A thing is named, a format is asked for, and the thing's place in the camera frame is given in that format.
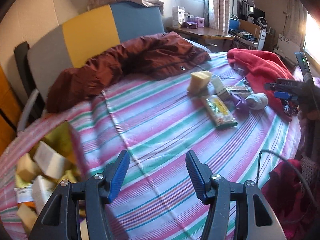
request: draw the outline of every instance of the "red cloth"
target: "red cloth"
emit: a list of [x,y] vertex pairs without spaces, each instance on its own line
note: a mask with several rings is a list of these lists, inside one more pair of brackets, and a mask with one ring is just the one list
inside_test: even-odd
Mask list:
[[[288,161],[301,172],[300,161]],[[270,179],[261,192],[275,212],[287,240],[303,239],[315,215],[315,208],[310,205],[308,194],[301,192],[298,176],[285,162],[280,162],[269,174]]]
[[293,79],[292,74],[282,63],[279,57],[269,51],[232,49],[227,54],[231,67],[235,64],[245,67],[248,74],[245,76],[255,93],[265,93],[269,100],[269,106],[284,120],[290,122],[284,111],[280,99],[275,98],[272,91],[263,88],[265,83],[275,83],[277,78]]

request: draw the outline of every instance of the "metal screw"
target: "metal screw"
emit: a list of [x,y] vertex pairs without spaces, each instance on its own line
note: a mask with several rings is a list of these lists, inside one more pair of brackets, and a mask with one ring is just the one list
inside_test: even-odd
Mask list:
[[211,176],[213,179],[215,179],[215,180],[219,180],[219,179],[221,179],[221,176],[219,175],[219,174],[217,174],[217,173],[215,173],[215,174],[212,174],[212,176]]
[[248,180],[246,182],[246,185],[249,186],[249,187],[253,187],[255,185],[255,183],[252,180]]
[[102,179],[103,178],[103,174],[102,173],[97,173],[95,176],[94,176],[95,179]]
[[60,182],[60,185],[63,186],[63,187],[68,185],[68,184],[69,184],[69,180],[67,180],[67,179],[64,179],[63,181]]

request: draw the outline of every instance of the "yellow headboard panel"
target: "yellow headboard panel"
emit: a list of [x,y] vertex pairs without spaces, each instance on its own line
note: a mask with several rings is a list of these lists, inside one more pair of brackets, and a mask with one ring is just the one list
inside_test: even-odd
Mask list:
[[75,68],[87,59],[120,44],[116,24],[109,5],[88,11],[62,25],[67,50]]

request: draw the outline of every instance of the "red sweater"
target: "red sweater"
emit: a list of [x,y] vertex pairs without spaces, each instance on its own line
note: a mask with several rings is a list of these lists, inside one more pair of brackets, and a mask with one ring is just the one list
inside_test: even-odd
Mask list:
[[227,54],[231,67],[234,64],[248,70],[246,78],[255,93],[265,93],[269,99],[269,106],[284,120],[290,122],[284,111],[280,99],[275,98],[272,91],[263,88],[265,83],[275,83],[277,78],[293,79],[292,74],[279,57],[269,51],[232,49]]

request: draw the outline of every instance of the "headboard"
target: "headboard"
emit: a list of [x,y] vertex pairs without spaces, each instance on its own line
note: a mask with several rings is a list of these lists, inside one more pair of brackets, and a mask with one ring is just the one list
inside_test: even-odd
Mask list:
[[[45,101],[62,70],[80,68],[90,57],[121,42],[155,33],[164,33],[158,7],[119,2],[68,20],[30,49],[27,42],[20,44],[15,58],[28,96],[37,88]],[[43,100],[38,102],[39,108],[43,108]]]

